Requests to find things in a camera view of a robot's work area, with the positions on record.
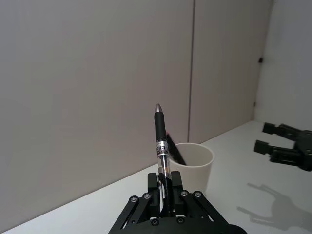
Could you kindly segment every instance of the white table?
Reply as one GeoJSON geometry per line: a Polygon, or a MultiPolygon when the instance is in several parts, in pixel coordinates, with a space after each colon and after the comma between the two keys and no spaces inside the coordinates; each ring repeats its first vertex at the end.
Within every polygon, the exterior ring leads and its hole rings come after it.
{"type": "MultiPolygon", "coordinates": [[[[203,143],[216,154],[207,197],[229,223],[249,234],[312,233],[312,173],[254,153],[256,139],[292,147],[291,141],[262,133],[262,126],[251,121],[203,143]]],[[[147,174],[156,171],[151,166],[4,233],[108,233],[128,198],[146,192],[147,174]]]]}

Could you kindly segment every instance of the bolt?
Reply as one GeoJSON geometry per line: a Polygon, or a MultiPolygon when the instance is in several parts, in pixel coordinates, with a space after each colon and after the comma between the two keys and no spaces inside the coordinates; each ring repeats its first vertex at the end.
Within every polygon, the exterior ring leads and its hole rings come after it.
{"type": "Polygon", "coordinates": [[[152,219],[151,223],[153,226],[157,226],[159,224],[159,220],[158,219],[152,219]]]}
{"type": "Polygon", "coordinates": [[[196,197],[201,197],[201,192],[196,192],[194,195],[195,195],[196,197]]]}
{"type": "Polygon", "coordinates": [[[132,202],[137,202],[137,197],[136,197],[136,196],[133,196],[133,197],[130,199],[130,201],[132,201],[132,202]]]}
{"type": "Polygon", "coordinates": [[[185,191],[185,190],[183,190],[182,192],[181,192],[181,195],[182,196],[186,196],[188,193],[187,193],[187,191],[185,191]]]}
{"type": "Polygon", "coordinates": [[[145,199],[150,199],[150,198],[151,198],[151,195],[150,195],[150,194],[145,194],[145,195],[144,195],[144,198],[145,198],[145,199]]]}
{"type": "Polygon", "coordinates": [[[177,218],[176,221],[177,221],[177,223],[182,224],[182,223],[184,223],[184,218],[181,218],[181,217],[177,218]]]}

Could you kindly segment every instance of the cup rim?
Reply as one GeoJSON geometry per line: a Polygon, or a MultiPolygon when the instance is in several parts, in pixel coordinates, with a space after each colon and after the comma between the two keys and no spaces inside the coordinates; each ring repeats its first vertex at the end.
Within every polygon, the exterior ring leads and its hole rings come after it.
{"type": "Polygon", "coordinates": [[[212,156],[213,156],[213,158],[211,159],[210,162],[208,162],[208,163],[206,163],[206,164],[204,164],[204,165],[200,165],[200,166],[186,166],[186,165],[182,165],[182,164],[177,163],[177,162],[173,161],[172,159],[170,159],[170,162],[171,162],[171,163],[173,163],[173,164],[175,164],[175,165],[177,165],[177,166],[179,166],[179,167],[184,167],[184,168],[200,168],[200,167],[206,167],[206,166],[212,164],[212,162],[215,160],[215,153],[214,153],[210,148],[208,148],[207,146],[204,146],[204,145],[202,145],[202,144],[185,142],[185,143],[178,143],[178,144],[175,144],[175,145],[197,145],[197,146],[200,146],[200,147],[205,148],[206,150],[209,150],[209,151],[211,152],[212,156]]]}

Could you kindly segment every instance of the black pen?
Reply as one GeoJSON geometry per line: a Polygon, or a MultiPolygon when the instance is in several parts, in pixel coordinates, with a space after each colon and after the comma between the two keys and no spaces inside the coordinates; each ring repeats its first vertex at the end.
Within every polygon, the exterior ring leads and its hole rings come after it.
{"type": "Polygon", "coordinates": [[[155,108],[154,120],[158,160],[158,177],[163,185],[164,190],[163,209],[160,214],[162,217],[170,217],[173,216],[172,181],[169,165],[169,151],[165,128],[165,117],[159,104],[157,104],[155,108]]]}

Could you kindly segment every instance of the white cup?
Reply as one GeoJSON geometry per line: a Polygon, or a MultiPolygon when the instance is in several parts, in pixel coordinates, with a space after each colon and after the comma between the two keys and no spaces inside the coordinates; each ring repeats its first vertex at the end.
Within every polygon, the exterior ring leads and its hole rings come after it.
{"type": "Polygon", "coordinates": [[[179,171],[183,189],[190,193],[199,190],[206,195],[211,165],[215,154],[207,147],[195,143],[180,143],[176,147],[180,151],[187,166],[170,159],[171,171],[179,171]]]}

